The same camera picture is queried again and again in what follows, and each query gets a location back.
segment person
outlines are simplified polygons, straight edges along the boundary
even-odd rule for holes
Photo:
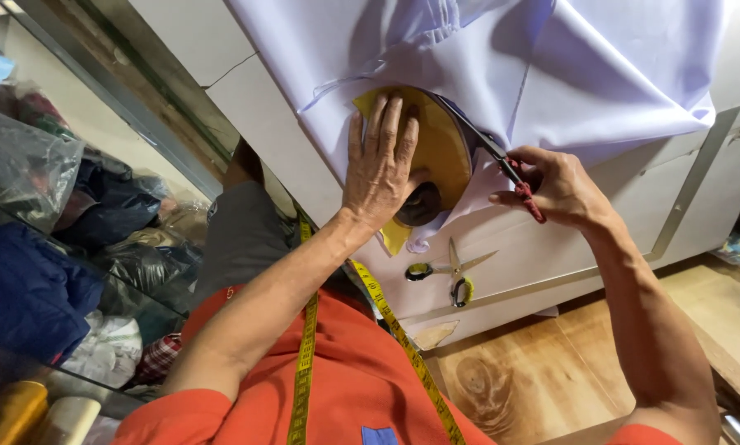
[[[186,323],[183,349],[163,384],[167,395],[129,415],[115,444],[286,443],[303,308],[316,290],[306,441],[449,443],[391,335],[355,300],[318,290],[427,178],[427,172],[409,173],[417,110],[407,110],[399,128],[402,107],[399,95],[380,94],[364,143],[364,120],[352,116],[342,206],[291,252],[274,239],[274,233],[281,235],[268,229],[273,206],[250,175],[217,199],[203,265],[210,270],[197,284],[213,296]],[[549,221],[580,230],[597,259],[620,365],[636,399],[611,443],[717,444],[719,416],[708,361],[620,216],[576,157],[536,147],[520,147],[509,156],[531,166],[524,179]],[[512,192],[494,193],[490,200],[523,207]],[[258,219],[266,225],[253,222]],[[239,246],[244,253],[236,251]],[[447,404],[468,444],[493,443]]]

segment red checkered cloth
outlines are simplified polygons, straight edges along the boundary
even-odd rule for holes
[[[142,350],[137,372],[125,387],[163,382],[181,346],[179,333],[169,334],[148,345]]]

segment left hand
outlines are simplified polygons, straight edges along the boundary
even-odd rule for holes
[[[406,111],[402,137],[397,143],[402,108],[403,99],[398,93],[376,96],[364,146],[364,119],[358,111],[351,116],[342,208],[369,226],[373,233],[395,216],[405,198],[429,176],[426,169],[410,172],[419,136],[419,109],[415,105]]]

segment gray shorts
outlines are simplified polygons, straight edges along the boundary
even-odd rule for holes
[[[294,247],[300,243],[298,226]],[[208,212],[205,258],[197,277],[191,308],[228,286],[246,284],[290,253],[276,206],[266,189],[249,180],[219,195]],[[369,308],[364,294],[340,269],[325,288],[355,299]]]

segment right hand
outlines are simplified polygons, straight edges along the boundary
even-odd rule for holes
[[[507,156],[533,166],[524,170],[521,179],[532,187],[534,204],[548,220],[583,231],[615,217],[611,203],[576,156],[530,146],[511,150]],[[525,210],[514,192],[496,192],[488,200]]]

